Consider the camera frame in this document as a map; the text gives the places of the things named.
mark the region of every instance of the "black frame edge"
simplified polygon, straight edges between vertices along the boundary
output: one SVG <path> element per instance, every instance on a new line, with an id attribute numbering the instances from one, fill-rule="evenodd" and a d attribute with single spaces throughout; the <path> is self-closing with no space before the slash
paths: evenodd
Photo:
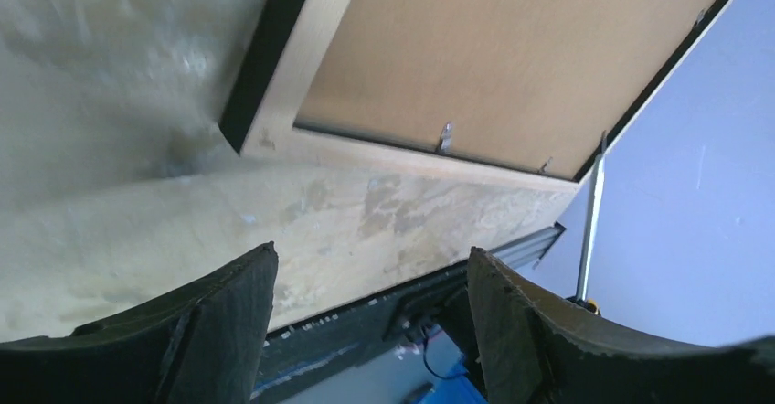
<path id="1" fill-rule="evenodd" d="M 285 45 L 306 0 L 267 0 L 239 67 L 218 127 L 232 148 L 242 151 Z"/>

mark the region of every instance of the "wooden picture frame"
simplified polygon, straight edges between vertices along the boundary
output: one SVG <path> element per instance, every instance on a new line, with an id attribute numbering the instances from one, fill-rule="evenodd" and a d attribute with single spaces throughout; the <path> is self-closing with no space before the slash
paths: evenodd
<path id="1" fill-rule="evenodd" d="M 716 0 L 608 135 L 615 145 L 731 0 Z M 573 180 L 294 127 L 313 78 L 350 0 L 268 0 L 220 121 L 243 154 L 280 156 L 334 167 L 366 168 L 468 183 L 576 192 L 596 152 Z"/>

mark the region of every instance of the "metal clip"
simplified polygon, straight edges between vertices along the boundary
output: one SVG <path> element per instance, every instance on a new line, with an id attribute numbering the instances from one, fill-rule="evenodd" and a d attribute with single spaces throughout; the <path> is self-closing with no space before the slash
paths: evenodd
<path id="1" fill-rule="evenodd" d="M 695 25 L 693 27 L 700 26 L 703 20 L 705 20 L 705 14 L 707 14 L 707 11 L 705 9 L 701 9 L 700 14 L 697 15 L 697 19 L 695 20 Z"/>
<path id="2" fill-rule="evenodd" d="M 447 122 L 439 136 L 439 146 L 436 147 L 436 153 L 447 153 L 452 145 L 452 122 Z"/>
<path id="3" fill-rule="evenodd" d="M 539 173 L 539 174 L 546 174 L 546 173 L 547 173 L 547 168 L 549 168 L 549 165 L 551 165 L 551 164 L 552 164 L 552 159 L 553 159 L 553 158 L 554 158 L 554 157 L 549 157 L 549 158 L 548 158 L 548 159 L 547 159 L 547 160 L 544 162 L 544 164 L 543 164 L 543 165 L 542 165 L 540 168 L 538 168 L 538 173 Z"/>

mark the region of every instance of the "wall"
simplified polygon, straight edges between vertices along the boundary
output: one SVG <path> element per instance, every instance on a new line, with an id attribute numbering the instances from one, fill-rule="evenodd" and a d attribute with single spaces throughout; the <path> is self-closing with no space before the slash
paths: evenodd
<path id="1" fill-rule="evenodd" d="M 775 334 L 775 0 L 735 0 L 606 160 L 589 296 L 632 328 L 716 346 Z M 587 190 L 535 270 L 575 292 Z"/>
<path id="2" fill-rule="evenodd" d="M 264 2 L 0 0 L 0 209 L 212 168 Z"/>

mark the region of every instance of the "metal pole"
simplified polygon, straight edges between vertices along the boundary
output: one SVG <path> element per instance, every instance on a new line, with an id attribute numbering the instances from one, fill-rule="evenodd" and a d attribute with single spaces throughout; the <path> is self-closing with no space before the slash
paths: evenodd
<path id="1" fill-rule="evenodd" d="M 581 262 L 579 264 L 579 280 L 576 283 L 576 302 L 587 301 L 587 282 L 589 280 L 589 261 L 592 259 L 592 251 L 595 248 L 595 234 L 598 230 L 598 216 L 600 214 L 600 201 L 603 196 L 603 182 L 605 181 L 604 159 L 605 133 L 600 143 L 600 154 L 595 157 L 595 165 L 592 166 L 592 176 L 589 178 L 589 200 L 587 201 L 587 224 L 584 227 L 584 243 L 581 249 Z"/>

